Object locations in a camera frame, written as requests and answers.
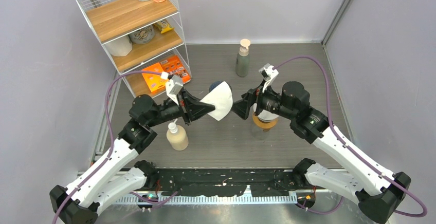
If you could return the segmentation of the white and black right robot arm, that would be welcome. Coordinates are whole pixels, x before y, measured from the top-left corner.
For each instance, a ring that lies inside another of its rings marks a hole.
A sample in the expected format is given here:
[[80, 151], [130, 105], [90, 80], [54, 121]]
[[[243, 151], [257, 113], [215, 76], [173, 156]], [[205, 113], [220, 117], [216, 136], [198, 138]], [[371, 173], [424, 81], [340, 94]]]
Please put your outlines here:
[[290, 120], [291, 130], [301, 139], [335, 159], [349, 174], [344, 175], [322, 167], [311, 159], [303, 159], [294, 168], [294, 183], [300, 188], [310, 184], [341, 195], [358, 205], [360, 211], [376, 223], [386, 223], [405, 198], [411, 178], [404, 172], [394, 173], [375, 162], [343, 133], [322, 112], [310, 105], [310, 94], [296, 81], [282, 87], [281, 94], [263, 85], [250, 89], [233, 103], [232, 111], [246, 120], [255, 106], [262, 111]]

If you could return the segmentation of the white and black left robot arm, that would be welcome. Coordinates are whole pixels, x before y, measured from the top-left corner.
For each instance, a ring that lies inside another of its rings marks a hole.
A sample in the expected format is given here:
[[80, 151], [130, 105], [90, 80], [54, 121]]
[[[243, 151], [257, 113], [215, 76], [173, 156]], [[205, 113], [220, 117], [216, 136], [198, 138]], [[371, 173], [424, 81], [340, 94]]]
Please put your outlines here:
[[137, 162], [124, 176], [113, 179], [128, 162], [140, 155], [156, 138], [153, 126], [184, 119], [186, 124], [209, 115], [221, 120], [232, 106], [231, 89], [216, 87], [199, 99], [184, 88], [178, 94], [167, 90], [168, 99], [157, 104], [149, 95], [137, 96], [129, 111], [130, 121], [124, 126], [101, 158], [85, 173], [66, 187], [56, 185], [49, 193], [55, 216], [64, 223], [95, 223], [97, 218], [116, 200], [139, 189], [157, 186], [155, 167], [143, 160]]

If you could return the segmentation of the blue plastic dripper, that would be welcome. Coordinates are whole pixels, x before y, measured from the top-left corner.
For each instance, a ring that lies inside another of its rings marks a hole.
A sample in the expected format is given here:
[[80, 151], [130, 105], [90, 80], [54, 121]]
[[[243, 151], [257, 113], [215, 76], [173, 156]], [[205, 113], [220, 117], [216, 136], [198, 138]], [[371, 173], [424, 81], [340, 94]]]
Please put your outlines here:
[[226, 81], [215, 81], [209, 86], [209, 93], [231, 93], [232, 88]]

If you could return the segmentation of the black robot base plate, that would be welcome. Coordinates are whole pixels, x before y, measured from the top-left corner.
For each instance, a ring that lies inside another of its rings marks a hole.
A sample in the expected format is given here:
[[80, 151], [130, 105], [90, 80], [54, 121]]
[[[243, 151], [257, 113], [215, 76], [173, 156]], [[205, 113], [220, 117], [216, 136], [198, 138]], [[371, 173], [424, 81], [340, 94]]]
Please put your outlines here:
[[313, 191], [302, 175], [286, 169], [157, 169], [140, 190], [161, 191], [170, 196], [241, 196], [246, 190], [253, 197], [286, 196], [290, 191]]

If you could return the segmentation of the white coffee filter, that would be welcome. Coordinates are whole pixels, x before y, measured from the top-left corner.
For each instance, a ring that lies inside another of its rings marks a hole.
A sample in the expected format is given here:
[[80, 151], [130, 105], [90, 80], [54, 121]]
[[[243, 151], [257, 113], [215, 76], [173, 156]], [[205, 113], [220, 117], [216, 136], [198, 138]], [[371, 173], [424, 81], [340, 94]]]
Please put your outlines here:
[[208, 113], [209, 116], [217, 121], [221, 121], [225, 116], [227, 116], [233, 105], [233, 96], [231, 93], [208, 93], [201, 101], [207, 104], [215, 106], [215, 110]]
[[266, 110], [262, 110], [258, 115], [257, 115], [258, 119], [262, 122], [265, 123], [269, 123], [272, 122], [273, 120], [277, 119], [279, 116], [276, 114], [272, 114], [269, 111]]

